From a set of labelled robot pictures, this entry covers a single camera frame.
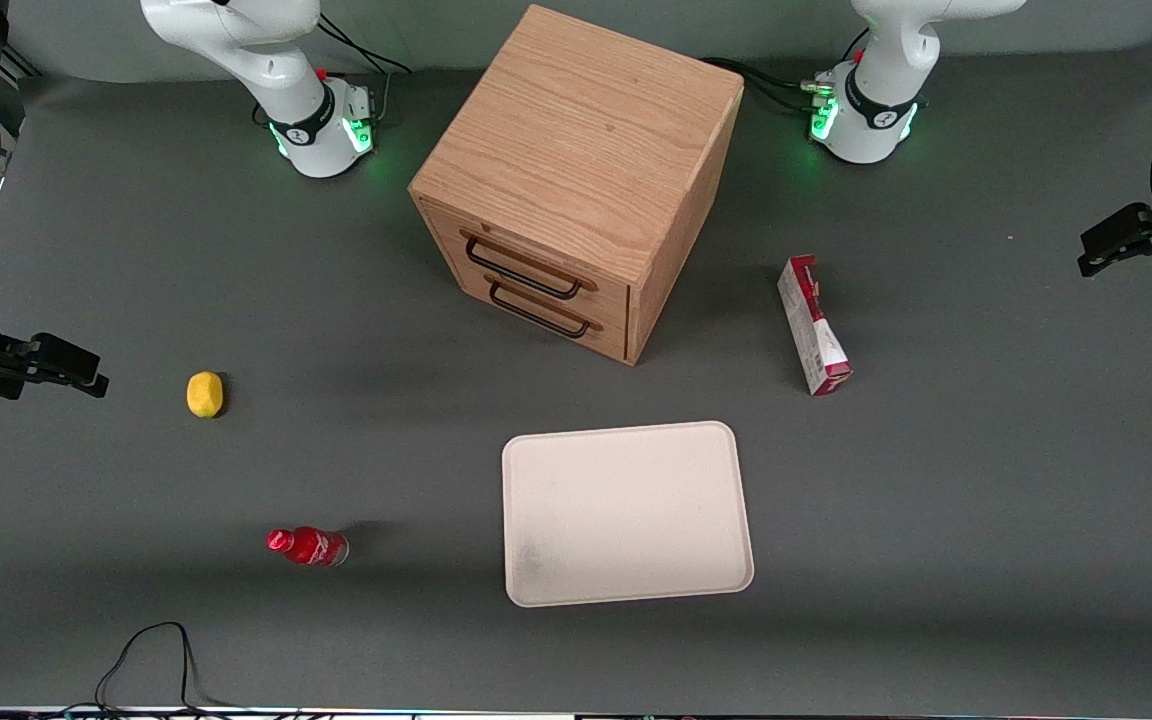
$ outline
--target bottle cap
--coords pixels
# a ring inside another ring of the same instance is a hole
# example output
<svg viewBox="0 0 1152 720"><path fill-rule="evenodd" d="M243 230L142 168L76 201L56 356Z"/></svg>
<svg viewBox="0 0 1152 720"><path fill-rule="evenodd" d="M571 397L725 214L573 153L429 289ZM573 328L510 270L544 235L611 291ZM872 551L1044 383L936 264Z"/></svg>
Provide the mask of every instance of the bottle cap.
<svg viewBox="0 0 1152 720"><path fill-rule="evenodd" d="M265 547L274 552L287 552L291 547L291 530L274 530L265 538Z"/></svg>

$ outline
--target lemon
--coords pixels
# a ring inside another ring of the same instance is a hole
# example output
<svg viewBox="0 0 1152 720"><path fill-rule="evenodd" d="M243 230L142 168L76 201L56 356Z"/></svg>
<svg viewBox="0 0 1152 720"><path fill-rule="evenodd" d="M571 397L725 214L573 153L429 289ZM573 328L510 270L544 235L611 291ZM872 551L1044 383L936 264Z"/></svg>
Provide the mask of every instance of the lemon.
<svg viewBox="0 0 1152 720"><path fill-rule="evenodd" d="M225 387L217 373L202 372L189 378L189 389L185 392L189 411L200 418L215 418L220 406L225 404Z"/></svg>

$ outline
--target wooden box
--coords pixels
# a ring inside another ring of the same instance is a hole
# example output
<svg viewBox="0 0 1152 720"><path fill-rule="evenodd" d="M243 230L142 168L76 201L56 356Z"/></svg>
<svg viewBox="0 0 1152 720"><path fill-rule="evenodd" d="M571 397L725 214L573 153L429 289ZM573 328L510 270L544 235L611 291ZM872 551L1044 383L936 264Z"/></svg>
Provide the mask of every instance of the wooden box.
<svg viewBox="0 0 1152 720"><path fill-rule="evenodd" d="M741 91L532 5L408 191L468 295L632 365L713 205Z"/></svg>

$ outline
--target cardboard box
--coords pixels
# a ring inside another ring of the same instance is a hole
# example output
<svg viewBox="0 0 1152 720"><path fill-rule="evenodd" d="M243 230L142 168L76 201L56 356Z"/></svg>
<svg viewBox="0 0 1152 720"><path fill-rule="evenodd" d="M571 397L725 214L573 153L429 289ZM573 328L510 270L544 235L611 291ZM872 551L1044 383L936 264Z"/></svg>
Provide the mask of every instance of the cardboard box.
<svg viewBox="0 0 1152 720"><path fill-rule="evenodd" d="M790 319L794 344L799 348L799 361L808 378L808 392L829 395L847 378L851 364L838 338L833 336L829 320L820 311L820 283L814 279L814 255L799 255L785 265L781 281L785 313Z"/></svg>

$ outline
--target red bottle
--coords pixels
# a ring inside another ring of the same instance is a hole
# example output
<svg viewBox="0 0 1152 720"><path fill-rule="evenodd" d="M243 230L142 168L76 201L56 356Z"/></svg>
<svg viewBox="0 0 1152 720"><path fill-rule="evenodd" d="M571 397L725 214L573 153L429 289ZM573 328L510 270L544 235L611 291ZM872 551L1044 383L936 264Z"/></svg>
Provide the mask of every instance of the red bottle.
<svg viewBox="0 0 1152 720"><path fill-rule="evenodd" d="M296 564L342 564L349 556L349 541L342 535L308 526L274 530L265 546Z"/></svg>

